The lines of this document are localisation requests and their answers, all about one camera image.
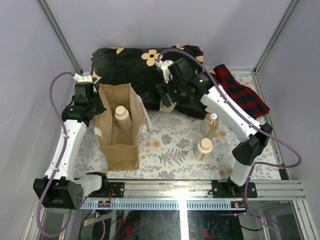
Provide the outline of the beige bottle wooden cap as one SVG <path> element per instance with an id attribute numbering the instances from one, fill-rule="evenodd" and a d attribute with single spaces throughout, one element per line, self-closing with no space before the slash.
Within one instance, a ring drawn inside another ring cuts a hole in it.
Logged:
<path id="1" fill-rule="evenodd" d="M 124 106 L 119 105 L 115 109 L 114 115 L 121 130 L 128 131 L 132 128 L 132 121 L 129 111 Z"/>

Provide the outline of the brown jute canvas bag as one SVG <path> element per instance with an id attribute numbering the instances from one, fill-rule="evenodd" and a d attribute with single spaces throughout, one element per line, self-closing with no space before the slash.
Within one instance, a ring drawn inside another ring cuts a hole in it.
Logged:
<path id="1" fill-rule="evenodd" d="M 139 142 L 143 133 L 152 133 L 152 124 L 141 97 L 130 84 L 100 84 L 99 96 L 105 111 L 95 118 L 94 133 L 110 171 L 138 170 Z M 116 108 L 128 110 L 131 128 L 122 130 L 116 120 Z"/>

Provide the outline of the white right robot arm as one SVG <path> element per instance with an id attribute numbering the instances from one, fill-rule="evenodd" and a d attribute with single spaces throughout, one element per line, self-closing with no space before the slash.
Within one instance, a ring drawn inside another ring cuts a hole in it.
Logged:
<path id="1" fill-rule="evenodd" d="M 240 197 L 246 191 L 254 161 L 269 141 L 272 127 L 268 123 L 261 125 L 241 109 L 206 69 L 196 74 L 183 58 L 156 60 L 155 65 L 163 78 L 156 86 L 161 110 L 171 112 L 184 100 L 197 100 L 221 117 L 239 140 L 232 150 L 235 164 L 227 189 L 231 196 Z"/>

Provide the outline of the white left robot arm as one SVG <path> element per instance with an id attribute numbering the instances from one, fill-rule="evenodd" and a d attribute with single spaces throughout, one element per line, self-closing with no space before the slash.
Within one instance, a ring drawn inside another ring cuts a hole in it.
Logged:
<path id="1" fill-rule="evenodd" d="M 75 160 L 80 144 L 95 115 L 105 111 L 92 82 L 75 85 L 75 94 L 61 114 L 62 128 L 54 157 L 43 178 L 33 182 L 33 189 L 45 208 L 77 210 L 84 197 L 105 197 L 110 190 L 104 173 L 89 172 L 75 178 Z"/>

